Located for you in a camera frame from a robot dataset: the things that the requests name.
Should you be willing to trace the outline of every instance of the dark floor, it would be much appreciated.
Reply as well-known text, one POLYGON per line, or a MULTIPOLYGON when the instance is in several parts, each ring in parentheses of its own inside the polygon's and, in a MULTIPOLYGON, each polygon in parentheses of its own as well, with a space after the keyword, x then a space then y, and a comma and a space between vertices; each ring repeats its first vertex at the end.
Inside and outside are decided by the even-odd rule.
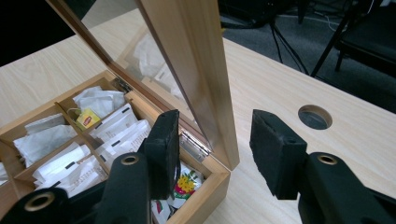
MULTIPOLYGON (((326 48, 333 30, 343 16, 345 0, 332 1, 333 5, 322 5, 311 2, 302 24, 297 22, 297 7, 290 6, 276 17, 276 26, 280 33, 298 53, 308 74, 312 72, 318 58, 326 48)), ((238 22, 222 18, 227 22, 238 22)), ((276 43, 269 24, 258 29, 227 29, 224 37, 252 49, 262 55, 279 61, 276 43)), ((301 65, 290 57, 290 54, 277 39, 283 63, 291 68, 304 72, 301 65)), ((380 73, 373 68, 344 59, 341 71, 334 68, 338 51, 332 49, 327 60, 318 72, 317 79, 340 90, 349 92, 367 102, 396 113, 396 78, 380 73)))

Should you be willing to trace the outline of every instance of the wooden tea box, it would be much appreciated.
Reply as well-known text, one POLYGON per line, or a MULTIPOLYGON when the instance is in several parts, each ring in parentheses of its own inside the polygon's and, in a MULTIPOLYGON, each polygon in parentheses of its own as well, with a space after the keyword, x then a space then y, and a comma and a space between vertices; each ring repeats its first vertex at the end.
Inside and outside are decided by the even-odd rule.
MULTIPOLYGON (((100 143, 89 136, 95 126, 82 131, 69 113, 76 107, 73 97, 89 87, 100 86, 106 91, 123 91, 137 118, 146 119, 150 125, 163 111, 179 109, 180 158, 201 172, 205 182, 168 222, 203 222, 226 196, 231 170, 239 162, 217 3, 142 1, 137 2, 140 10, 93 27, 84 25, 66 2, 50 0, 49 4, 83 38, 106 69, 1 129, 0 155, 8 182, 0 187, 0 196, 5 199, 0 217, 18 199, 35 190, 33 172, 72 141, 86 145, 90 155, 109 173, 95 151, 100 143), (142 42, 142 35, 148 33, 158 44, 161 60, 173 74, 171 79, 177 83, 182 97, 176 97, 155 77, 134 74, 129 63, 123 63, 125 55, 131 54, 142 42), (26 124, 59 113, 77 136, 26 168, 13 141, 26 135, 26 124)), ((73 63, 73 60, 65 58, 54 66, 61 69, 62 63, 73 63)))

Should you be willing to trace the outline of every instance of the compartment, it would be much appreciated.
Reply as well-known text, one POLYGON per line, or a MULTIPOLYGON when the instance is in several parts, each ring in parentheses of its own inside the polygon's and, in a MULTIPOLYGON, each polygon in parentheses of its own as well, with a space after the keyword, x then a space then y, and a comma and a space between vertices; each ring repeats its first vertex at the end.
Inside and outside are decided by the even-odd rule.
MULTIPOLYGON (((83 145, 83 144, 87 145, 87 147, 91 151, 90 155, 93 155, 99 161, 101 167, 104 169, 106 174, 109 174, 108 167, 103 163, 103 161, 100 159, 99 155, 96 152, 96 149, 99 146, 101 146, 102 143, 97 139, 92 138, 89 135, 89 132, 97 124, 93 125, 91 128, 85 131, 81 131, 78 127, 76 127, 76 125, 74 125, 72 118, 68 117, 65 111, 67 108, 70 108, 71 106, 75 106, 74 101, 72 99, 74 96, 76 96, 86 88, 93 86, 101 86, 102 88, 104 88, 104 90, 117 90, 117 91, 120 90, 120 85, 118 84, 117 80, 112 78, 108 72, 105 72, 99 75, 98 77, 93 78, 91 81, 88 81, 86 84, 83 84, 81 88, 76 88, 75 90, 71 90, 68 93, 70 95, 65 95, 63 98, 54 100, 54 102, 52 102, 53 106, 50 106, 48 109, 39 111, 37 112, 37 114, 32 115, 30 118, 25 118, 24 122, 21 122, 19 126, 16 126, 15 128, 7 132, 4 132, 3 134, 0 135, 0 139, 1 139, 0 148, 1 148, 2 156, 4 155, 5 157, 3 156, 3 158, 7 158, 7 162, 5 162, 6 164, 5 166, 9 168, 12 173, 12 178, 10 179, 10 181, 8 181, 6 184, 1 186, 1 193, 9 194, 10 198, 9 200, 7 200, 5 206, 2 207, 0 211, 0 217, 2 217, 7 212, 7 210, 12 206, 12 204, 14 204, 18 199, 35 190, 34 182, 36 181, 36 179, 33 177, 33 173, 35 172, 35 170, 41 165, 43 165, 45 162, 49 161, 55 155, 63 151, 73 142, 76 142, 79 145, 83 145), (13 140, 15 138, 22 137, 26 134, 26 131, 24 130, 24 125, 26 125, 27 123, 30 123, 38 119, 43 119, 49 115, 53 115, 57 113, 62 113, 64 115, 66 121, 76 129, 78 135, 73 139, 67 141, 61 147, 58 147, 57 149, 52 151, 50 154, 46 155, 41 160, 35 162, 30 167, 25 168, 20 160, 20 155, 18 153, 18 150, 13 146, 13 140)), ((136 117, 138 119, 146 119, 150 124, 150 126, 154 124, 156 118, 162 113, 161 109, 155 106, 152 102, 148 101, 145 96, 143 96, 141 93, 137 91, 130 91, 126 93, 124 97, 126 99, 127 104, 130 104, 132 106, 132 109, 136 117)), ((192 194, 192 196, 186 201, 186 203, 174 214, 174 216, 176 217, 171 217, 171 218, 177 218, 178 217, 177 214, 182 213, 179 211, 180 210, 183 211, 184 206, 194 207, 194 209, 202 206, 203 202, 201 201, 201 198, 207 197, 208 191, 209 193, 210 191, 212 192, 217 191, 218 190, 217 185, 228 183, 225 180, 227 180, 229 174, 221 175, 221 176, 218 176, 218 174, 213 174, 212 170, 215 169, 214 167, 211 167, 211 165, 206 167, 205 165, 201 164, 195 158, 193 158, 188 152, 186 152, 182 147, 180 148, 180 158, 190 167, 202 173, 202 175, 205 178, 205 182, 201 186, 201 189, 195 191, 194 194, 192 194), (212 186, 213 189, 212 187, 209 187, 209 189, 205 187, 206 182, 210 186, 212 186)))
MULTIPOLYGON (((4 165, 8 169, 9 175, 15 176, 26 168, 23 164, 21 153, 14 144, 14 140, 20 139, 27 135, 27 131, 25 129, 25 126, 27 124, 56 114, 62 114, 62 109, 59 108, 59 106, 57 105, 52 105, 48 109, 40 111, 40 113, 33 115, 29 119, 21 122, 15 128, 6 131, 0 135, 0 155, 2 157, 4 165)), ((66 118, 64 118, 64 122, 65 125, 70 125, 66 118)))

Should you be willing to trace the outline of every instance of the light wood tabletop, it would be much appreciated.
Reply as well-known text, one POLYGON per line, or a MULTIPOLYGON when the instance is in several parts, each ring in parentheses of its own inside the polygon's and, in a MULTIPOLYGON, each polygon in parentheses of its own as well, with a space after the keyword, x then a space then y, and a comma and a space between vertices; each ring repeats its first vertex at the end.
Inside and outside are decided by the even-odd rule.
MULTIPOLYGON (((361 182, 396 198, 396 115, 224 39, 240 164, 227 197, 205 223, 301 223, 297 202, 278 201, 249 148, 253 109, 272 112, 308 143, 308 153, 342 158, 361 182), (332 116, 327 130, 305 126, 304 105, 332 116)), ((0 68, 0 127, 74 88, 106 67, 72 36, 0 68)))

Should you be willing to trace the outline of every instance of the white tea bag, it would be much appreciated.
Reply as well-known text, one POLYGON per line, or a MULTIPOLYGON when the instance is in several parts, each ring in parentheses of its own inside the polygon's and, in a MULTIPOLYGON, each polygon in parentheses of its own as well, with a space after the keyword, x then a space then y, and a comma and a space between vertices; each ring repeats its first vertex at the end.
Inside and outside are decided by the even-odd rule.
POLYGON ((101 158, 108 168, 111 168, 113 161, 120 155, 128 152, 136 152, 140 145, 142 145, 143 140, 149 136, 149 126, 145 126, 143 129, 137 131, 136 133, 128 133, 125 135, 119 143, 112 148, 108 148, 108 152, 111 150, 111 156, 108 153, 102 153, 101 158))
POLYGON ((48 128, 52 128, 64 123, 64 116, 62 114, 56 114, 48 116, 44 119, 37 120, 35 122, 25 125, 27 134, 38 133, 48 128))
POLYGON ((129 113, 121 118, 119 121, 110 125, 106 129, 103 129, 100 133, 97 134, 97 137, 100 138, 103 142, 106 142, 137 122, 138 121, 134 114, 129 113))
POLYGON ((152 200, 151 212, 158 224, 165 224, 171 215, 171 209, 166 200, 152 200))
POLYGON ((139 120, 109 141, 104 142, 96 149, 96 152, 108 168, 111 168, 112 162, 119 155, 137 151, 144 138, 149 136, 150 130, 149 123, 145 119, 139 120))
POLYGON ((131 105, 126 104, 116 110, 108 118, 104 119, 95 129, 90 132, 90 136, 93 138, 98 138, 98 135, 100 135, 101 137, 99 138, 105 142, 108 140, 108 138, 114 137, 136 122, 137 118, 134 115, 131 105))
POLYGON ((51 162, 46 162, 45 164, 40 166, 33 173, 33 177, 44 183, 59 174, 63 169, 67 169, 68 167, 73 165, 72 163, 78 162, 89 154, 90 149, 87 146, 77 146, 73 150, 59 157, 58 159, 51 162))
POLYGON ((47 164, 49 164, 51 162, 58 160, 59 158, 61 158, 65 154, 71 152, 72 150, 76 149, 77 147, 79 147, 78 143, 76 143, 76 142, 71 143, 64 150, 62 150, 61 152, 59 152, 58 154, 56 154, 55 156, 50 158, 48 161, 46 161, 44 164, 42 164, 40 167, 38 167, 37 170, 35 170, 33 172, 32 177, 34 177, 37 181, 39 181, 40 184, 43 183, 45 178, 41 177, 44 175, 44 172, 41 171, 42 167, 46 166, 47 164))
POLYGON ((106 180, 105 171, 94 156, 78 165, 67 177, 59 180, 53 187, 61 188, 67 191, 69 198, 81 193, 85 189, 93 187, 96 184, 106 180))
POLYGON ((100 119, 113 112, 114 103, 111 96, 86 97, 79 100, 81 111, 89 108, 100 119))
POLYGON ((4 164, 0 162, 0 186, 8 181, 8 175, 4 164))
POLYGON ((58 125, 16 139, 14 145, 25 158, 26 167, 29 167, 76 135, 70 125, 58 125))
POLYGON ((90 88, 82 91, 79 95, 73 97, 73 100, 76 103, 76 105, 78 106, 78 108, 80 108, 80 105, 79 105, 80 99, 85 98, 85 97, 93 97, 94 92, 101 91, 101 90, 102 90, 102 88, 100 86, 90 87, 90 88))
POLYGON ((180 165, 180 178, 174 189, 175 198, 169 197, 167 199, 169 205, 176 209, 180 208, 204 183, 204 176, 200 172, 184 162, 181 162, 180 165))

